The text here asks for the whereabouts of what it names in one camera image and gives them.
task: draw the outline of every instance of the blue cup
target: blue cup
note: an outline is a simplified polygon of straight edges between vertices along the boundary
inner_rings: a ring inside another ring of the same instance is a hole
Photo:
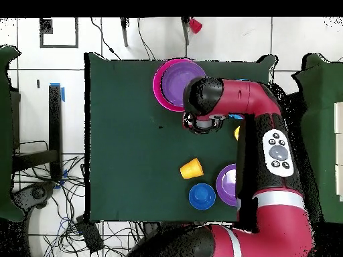
[[[191,188],[188,198],[194,208],[206,210],[216,201],[216,192],[209,184],[199,183]]]

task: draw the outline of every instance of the magenta bowl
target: magenta bowl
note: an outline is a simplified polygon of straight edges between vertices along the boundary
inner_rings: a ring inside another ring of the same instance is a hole
[[[155,94],[156,100],[166,109],[175,111],[175,112],[183,112],[184,108],[182,106],[174,106],[170,102],[166,100],[162,93],[162,85],[161,85],[161,79],[164,74],[164,72],[171,66],[179,62],[189,62],[190,59],[186,58],[176,58],[171,59],[163,63],[161,67],[158,68],[158,70],[155,73],[155,76],[153,77],[153,93]]]

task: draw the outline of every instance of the yellow object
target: yellow object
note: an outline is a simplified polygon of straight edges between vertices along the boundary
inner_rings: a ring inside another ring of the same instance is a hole
[[[180,168],[180,173],[184,179],[192,177],[201,177],[204,175],[201,164],[197,158],[192,159],[189,163],[186,163]]]
[[[239,134],[239,126],[234,131],[234,136],[236,137],[236,140],[238,140],[238,134]]]

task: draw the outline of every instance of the green table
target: green table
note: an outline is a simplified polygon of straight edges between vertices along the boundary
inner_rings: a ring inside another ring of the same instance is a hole
[[[236,208],[218,196],[209,210],[199,211],[188,193],[197,183],[215,189],[220,170],[235,163],[240,121],[225,121],[217,133],[192,134],[182,127],[183,114],[166,110],[153,95],[162,61],[88,59],[91,220],[236,221]],[[275,61],[197,63],[208,76],[268,83]],[[204,176],[183,179],[180,167],[194,157]]]

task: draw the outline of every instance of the purple plate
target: purple plate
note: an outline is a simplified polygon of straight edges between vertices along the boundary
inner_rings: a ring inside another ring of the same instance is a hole
[[[174,106],[183,106],[184,89],[196,77],[205,77],[205,72],[194,62],[179,62],[171,65],[161,79],[163,96]]]
[[[236,165],[228,165],[219,173],[216,189],[221,200],[230,205],[237,206],[236,201]]]

